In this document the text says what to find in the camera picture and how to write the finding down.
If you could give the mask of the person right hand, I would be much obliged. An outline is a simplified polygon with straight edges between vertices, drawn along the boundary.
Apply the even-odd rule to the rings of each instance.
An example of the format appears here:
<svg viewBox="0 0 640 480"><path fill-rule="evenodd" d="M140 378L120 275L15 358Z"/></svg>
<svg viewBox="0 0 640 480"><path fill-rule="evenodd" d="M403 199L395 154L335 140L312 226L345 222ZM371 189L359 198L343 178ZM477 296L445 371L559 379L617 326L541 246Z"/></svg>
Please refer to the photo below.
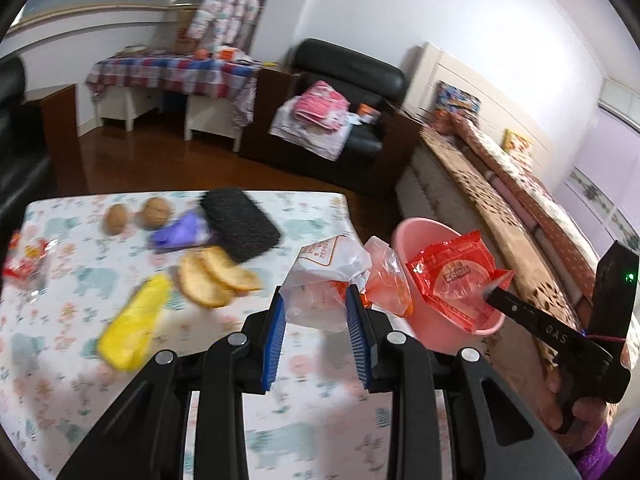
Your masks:
<svg viewBox="0 0 640 480"><path fill-rule="evenodd" d="M562 388L561 373L557 368L552 370L546 378L546 390L539 397L538 406L540 418L555 436L561 448L567 454L582 451L596 438L600 428L608 416L608 404L599 398L581 398L573 405L573 414L578 423L578 429L567 434L559 434L562 426L562 410L556 395Z"/></svg>

